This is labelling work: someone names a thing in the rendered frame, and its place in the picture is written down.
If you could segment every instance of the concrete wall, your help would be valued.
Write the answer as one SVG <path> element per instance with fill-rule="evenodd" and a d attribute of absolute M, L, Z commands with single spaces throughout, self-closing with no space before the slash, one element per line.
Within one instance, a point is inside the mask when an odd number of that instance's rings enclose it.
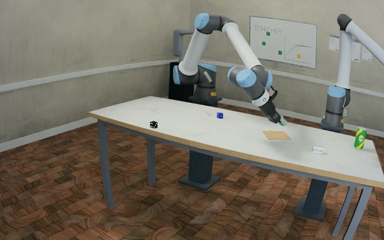
<path fill-rule="evenodd" d="M 175 59 L 173 31 L 187 0 L 0 0 L 0 85 L 131 63 Z M 168 94 L 169 66 L 136 68 L 0 92 L 0 144 Z"/>
<path fill-rule="evenodd" d="M 340 35 L 337 17 L 347 14 L 379 46 L 384 47 L 384 2 L 382 0 L 194 0 L 191 2 L 190 28 L 199 13 L 226 16 L 239 25 L 244 38 L 249 41 L 250 16 L 284 19 L 317 25 L 316 69 L 284 63 L 261 60 L 266 69 L 277 70 L 336 83 L 339 53 L 331 51 L 329 35 Z M 203 60 L 242 65 L 242 61 L 229 39 L 221 32 L 214 32 L 202 56 Z M 229 68 L 219 67 L 217 73 L 217 92 L 227 99 L 249 102 L 239 89 L 228 83 Z M 352 87 L 384 93 L 382 75 L 384 66 L 377 60 L 352 62 L 350 85 Z M 275 76 L 273 86 L 279 94 L 274 100 L 277 108 L 296 113 L 322 117 L 325 113 L 328 86 L 305 82 L 298 79 Z M 352 102 L 346 108 L 348 115 L 344 122 L 384 131 L 384 99 L 362 93 L 352 92 Z"/>

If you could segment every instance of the white robot link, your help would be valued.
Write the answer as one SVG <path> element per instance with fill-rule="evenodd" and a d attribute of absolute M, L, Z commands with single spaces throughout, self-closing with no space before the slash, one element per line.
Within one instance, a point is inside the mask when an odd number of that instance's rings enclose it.
<path fill-rule="evenodd" d="M 333 132 L 344 130 L 343 110 L 351 101 L 351 58 L 352 36 L 366 47 L 384 65 L 384 50 L 373 41 L 355 22 L 347 15 L 337 17 L 340 26 L 340 47 L 337 83 L 328 88 L 325 114 L 320 127 Z"/>
<path fill-rule="evenodd" d="M 195 30 L 183 60 L 173 68 L 175 84 L 197 84 L 194 97 L 210 100 L 216 97 L 216 67 L 199 64 L 203 51 L 213 31 L 221 31 L 228 36 L 239 54 L 246 69 L 232 67 L 228 74 L 230 83 L 242 88 L 261 112 L 273 123 L 286 124 L 283 116 L 276 111 L 272 100 L 277 91 L 272 87 L 272 74 L 266 71 L 251 47 L 239 31 L 239 26 L 231 19 L 207 13 L 200 13 L 194 21 Z"/>

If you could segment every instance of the graph drawing on whiteboard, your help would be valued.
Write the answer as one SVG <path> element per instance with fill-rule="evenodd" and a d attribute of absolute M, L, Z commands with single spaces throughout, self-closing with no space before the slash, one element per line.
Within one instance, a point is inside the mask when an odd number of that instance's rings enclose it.
<path fill-rule="evenodd" d="M 249 45 L 259 59 L 316 68 L 315 24 L 251 16 Z"/>

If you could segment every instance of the parquet floor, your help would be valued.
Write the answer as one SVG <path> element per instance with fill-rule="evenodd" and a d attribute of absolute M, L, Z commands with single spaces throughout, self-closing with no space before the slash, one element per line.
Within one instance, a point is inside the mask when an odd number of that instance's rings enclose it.
<path fill-rule="evenodd" d="M 258 115 L 258 111 L 220 104 Z M 288 122 L 317 124 L 287 117 Z M 185 149 L 156 143 L 156 186 L 148 186 L 146 139 L 107 128 L 115 207 L 105 205 L 97 124 L 0 153 L 2 240 L 330 240 L 347 187 L 329 183 L 323 222 L 293 216 L 310 179 L 214 159 L 221 181 L 208 191 L 178 184 Z M 373 140 L 384 163 L 384 139 Z M 355 240 L 384 238 L 384 190 L 374 188 Z"/>

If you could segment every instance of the table frame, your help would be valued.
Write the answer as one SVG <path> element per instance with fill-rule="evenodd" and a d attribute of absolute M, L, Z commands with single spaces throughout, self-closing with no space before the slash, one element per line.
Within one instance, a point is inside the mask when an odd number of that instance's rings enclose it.
<path fill-rule="evenodd" d="M 156 184 L 155 141 L 162 142 L 162 143 L 169 144 L 169 145 L 173 145 L 173 146 L 187 149 L 190 151 L 195 151 L 198 153 L 214 156 L 214 157 L 221 158 L 221 159 L 227 159 L 227 160 L 230 160 L 233 162 L 255 166 L 258 168 L 264 168 L 264 169 L 269 169 L 269 170 L 273 170 L 273 171 L 277 171 L 277 172 L 283 172 L 283 173 L 287 173 L 287 174 L 298 175 L 298 176 L 302 176 L 302 177 L 306 177 L 306 178 L 317 179 L 317 180 L 321 180 L 321 181 L 332 182 L 332 183 L 336 183 L 336 184 L 349 186 L 347 195 L 345 197 L 344 204 L 343 204 L 341 212 L 340 212 L 340 215 L 338 216 L 336 225 L 333 229 L 332 237 L 336 237 L 339 234 L 341 226 L 343 225 L 343 221 L 347 215 L 347 211 L 348 211 L 348 208 L 350 206 L 355 188 L 360 188 L 361 194 L 358 198 L 357 205 L 353 211 L 352 218 L 351 218 L 351 220 L 348 224 L 348 227 L 345 231 L 343 240 L 352 240 L 352 238 L 356 232 L 356 229 L 358 228 L 360 220 L 363 216 L 364 210 L 367 206 L 367 203 L 368 203 L 368 200 L 370 198 L 371 191 L 373 188 L 372 186 L 363 185 L 360 183 L 354 183 L 354 182 L 339 180 L 339 179 L 335 179 L 335 178 L 331 178 L 331 177 L 319 176 L 319 175 L 301 172 L 301 171 L 297 171 L 297 170 L 286 169 L 283 167 L 259 163 L 256 161 L 250 161 L 250 160 L 246 160 L 246 159 L 242 159 L 242 158 L 238 158 L 238 157 L 234 157 L 234 156 L 225 155 L 222 153 L 217 153 L 217 152 L 213 152 L 213 151 L 209 151 L 209 150 L 205 150 L 205 149 L 196 148 L 193 146 L 189 146 L 189 145 L 185 145 L 182 143 L 162 139 L 162 138 L 159 138 L 156 136 L 152 136 L 152 135 L 149 135 L 146 133 L 135 131 L 135 130 L 132 130 L 129 128 L 118 126 L 118 125 L 115 125 L 115 124 L 112 124 L 112 123 L 98 119 L 97 120 L 97 131 L 98 131 L 98 143 L 99 143 L 99 152 L 100 152 L 102 183 L 103 183 L 103 187 L 104 187 L 105 203 L 109 209 L 112 209 L 114 207 L 114 197 L 113 197 L 113 193 L 112 193 L 111 173 L 110 173 L 110 166 L 109 166 L 110 161 L 109 161 L 109 157 L 108 157 L 107 126 L 147 138 L 148 184 L 150 186 L 154 186 Z"/>

